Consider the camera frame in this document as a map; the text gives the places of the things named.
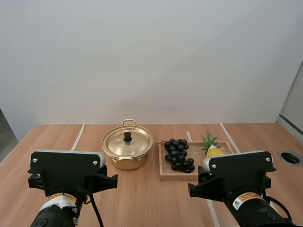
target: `fake fruit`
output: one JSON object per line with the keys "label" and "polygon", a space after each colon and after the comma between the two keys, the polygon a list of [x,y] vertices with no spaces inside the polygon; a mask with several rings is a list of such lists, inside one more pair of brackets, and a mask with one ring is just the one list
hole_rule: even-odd
{"label": "fake fruit", "polygon": [[170,143],[167,141],[167,142],[165,142],[165,144],[164,144],[164,148],[167,150],[168,148],[169,148],[169,146],[170,146]]}
{"label": "fake fruit", "polygon": [[176,169],[180,169],[180,168],[181,168],[181,163],[176,162],[176,163],[175,163],[175,167],[176,167]]}
{"label": "fake fruit", "polygon": [[185,156],[184,155],[178,155],[179,161],[184,162]]}
{"label": "fake fruit", "polygon": [[180,145],[178,146],[178,151],[183,151],[183,150],[184,150],[184,146],[180,144]]}
{"label": "fake fruit", "polygon": [[200,146],[204,146],[204,148],[202,148],[201,150],[206,150],[206,157],[213,157],[213,156],[218,156],[218,155],[224,155],[223,151],[221,151],[219,148],[220,146],[217,146],[216,139],[218,139],[218,137],[210,137],[210,134],[207,134],[207,137],[205,138],[204,136],[202,136],[202,138],[204,139],[204,143],[202,143]]}
{"label": "fake fruit", "polygon": [[178,162],[178,158],[177,157],[172,157],[171,161],[172,161],[172,163],[176,163],[176,162]]}
{"label": "fake fruit", "polygon": [[167,150],[169,153],[171,153],[172,150],[176,150],[176,148],[173,145],[170,145],[169,149]]}
{"label": "fake fruit", "polygon": [[171,165],[171,168],[172,168],[173,170],[177,170],[177,168],[176,168],[176,165],[175,165],[175,164],[172,164],[172,165]]}
{"label": "fake fruit", "polygon": [[178,152],[176,150],[172,150],[171,153],[170,153],[170,155],[172,157],[178,157]]}
{"label": "fake fruit", "polygon": [[189,148],[186,140],[170,139],[164,143],[164,148],[169,153],[165,156],[165,160],[172,164],[171,168],[174,171],[179,170],[184,173],[191,173],[194,171],[195,166],[193,163],[195,161],[192,158],[189,158],[188,160],[185,158],[187,156],[185,150]]}
{"label": "fake fruit", "polygon": [[189,162],[189,164],[190,164],[191,166],[192,166],[193,163],[195,162],[192,158],[189,158],[187,161]]}
{"label": "fake fruit", "polygon": [[184,157],[186,157],[186,156],[187,156],[187,152],[186,152],[186,151],[184,151],[184,150],[181,152],[181,154],[182,154],[182,155],[184,155]]}
{"label": "fake fruit", "polygon": [[187,145],[187,140],[181,140],[181,144],[182,144],[183,146]]}
{"label": "fake fruit", "polygon": [[183,162],[183,166],[184,166],[185,168],[188,168],[188,167],[189,167],[189,162],[187,162],[187,161]]}
{"label": "fake fruit", "polygon": [[195,166],[194,166],[194,165],[191,165],[191,166],[189,167],[189,169],[190,169],[191,172],[193,172],[193,171],[195,170]]}
{"label": "fake fruit", "polygon": [[180,142],[178,140],[175,140],[172,145],[175,146],[175,148],[177,148],[179,146]]}
{"label": "fake fruit", "polygon": [[171,155],[166,155],[166,156],[165,156],[165,160],[166,160],[166,161],[171,161]]}

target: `wooden table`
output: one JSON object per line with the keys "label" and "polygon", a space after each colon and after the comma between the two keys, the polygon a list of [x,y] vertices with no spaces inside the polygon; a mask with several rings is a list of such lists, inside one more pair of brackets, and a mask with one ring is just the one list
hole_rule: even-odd
{"label": "wooden table", "polygon": [[[105,134],[118,125],[85,125],[77,151],[100,151]],[[201,140],[200,134],[229,141],[220,124],[144,125],[154,141],[170,138]],[[224,124],[241,152],[268,150],[277,171],[269,173],[268,194],[282,202],[296,224],[303,224],[303,166],[288,166],[278,151],[303,155],[303,145],[277,123]],[[34,128],[0,164],[0,226],[30,226],[45,194],[30,189],[29,156],[37,149],[70,150],[82,125],[42,125]],[[105,227],[235,227],[239,226],[223,203],[190,198],[188,182],[160,182],[157,148],[142,167],[124,171],[107,162],[108,175],[118,174],[118,188],[94,194]],[[284,217],[284,212],[276,206]],[[79,227],[98,227],[92,206],[84,205]]]}

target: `white wall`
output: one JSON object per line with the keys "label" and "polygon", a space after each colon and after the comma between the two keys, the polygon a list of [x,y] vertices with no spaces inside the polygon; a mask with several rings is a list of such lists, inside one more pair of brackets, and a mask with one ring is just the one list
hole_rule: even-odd
{"label": "white wall", "polygon": [[43,123],[274,122],[303,56],[301,0],[0,3],[0,108]]}

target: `circular hole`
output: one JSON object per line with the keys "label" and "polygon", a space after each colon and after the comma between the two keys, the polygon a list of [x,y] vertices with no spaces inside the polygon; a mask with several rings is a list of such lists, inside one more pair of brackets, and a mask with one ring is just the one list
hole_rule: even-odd
{"label": "circular hole", "polygon": [[300,159],[298,159],[295,155],[293,155],[291,153],[284,152],[284,153],[281,154],[281,157],[286,162],[289,162],[291,164],[299,164],[300,163]]}

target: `grape bunch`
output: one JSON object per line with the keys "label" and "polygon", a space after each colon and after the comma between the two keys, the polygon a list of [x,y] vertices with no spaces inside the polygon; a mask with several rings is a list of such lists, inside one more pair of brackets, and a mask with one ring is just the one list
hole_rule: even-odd
{"label": "grape bunch", "polygon": [[173,170],[179,170],[187,174],[194,171],[194,160],[192,158],[186,160],[186,150],[189,148],[186,140],[170,139],[169,141],[165,142],[164,148],[169,153],[165,156],[165,160],[172,163],[171,168]]}

